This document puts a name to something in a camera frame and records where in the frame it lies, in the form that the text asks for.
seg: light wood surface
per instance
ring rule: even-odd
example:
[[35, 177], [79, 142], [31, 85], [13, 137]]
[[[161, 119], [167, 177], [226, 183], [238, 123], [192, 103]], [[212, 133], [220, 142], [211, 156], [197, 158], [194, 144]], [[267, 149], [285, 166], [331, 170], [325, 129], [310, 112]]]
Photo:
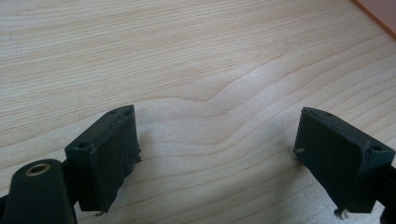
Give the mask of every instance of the light wood surface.
[[305, 105], [396, 148], [396, 41], [351, 1], [2, 0], [0, 60], [0, 196], [134, 104], [143, 161], [81, 224], [378, 223], [291, 154]]

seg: black object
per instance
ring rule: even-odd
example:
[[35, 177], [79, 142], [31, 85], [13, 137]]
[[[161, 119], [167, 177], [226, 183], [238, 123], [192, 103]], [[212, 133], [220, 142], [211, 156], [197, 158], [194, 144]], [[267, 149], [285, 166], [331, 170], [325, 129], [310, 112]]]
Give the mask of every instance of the black object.
[[107, 212], [140, 160], [134, 106], [104, 114], [65, 148], [67, 160], [35, 161], [12, 177], [1, 223], [77, 223], [73, 205]]
[[395, 151], [390, 147], [328, 112], [305, 107], [293, 152], [337, 205], [335, 214], [371, 213], [379, 200], [394, 218]]

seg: wood grain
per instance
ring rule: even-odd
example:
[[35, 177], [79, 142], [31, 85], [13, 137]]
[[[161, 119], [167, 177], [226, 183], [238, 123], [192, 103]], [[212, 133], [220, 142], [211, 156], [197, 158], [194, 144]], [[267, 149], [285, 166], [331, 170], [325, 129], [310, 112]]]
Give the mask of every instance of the wood grain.
[[143, 161], [79, 223], [378, 222], [290, 152], [305, 105], [396, 148], [396, 42], [350, 1], [3, 0], [0, 60], [0, 195], [134, 104]]

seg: table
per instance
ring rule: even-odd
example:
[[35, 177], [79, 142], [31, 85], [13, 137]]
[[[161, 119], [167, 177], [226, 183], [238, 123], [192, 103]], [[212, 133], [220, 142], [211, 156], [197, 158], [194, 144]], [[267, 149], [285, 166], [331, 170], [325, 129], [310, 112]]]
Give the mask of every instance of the table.
[[134, 104], [143, 161], [78, 223], [378, 223], [291, 153], [303, 106], [396, 148], [396, 41], [351, 1], [4, 0], [0, 60], [1, 196]]

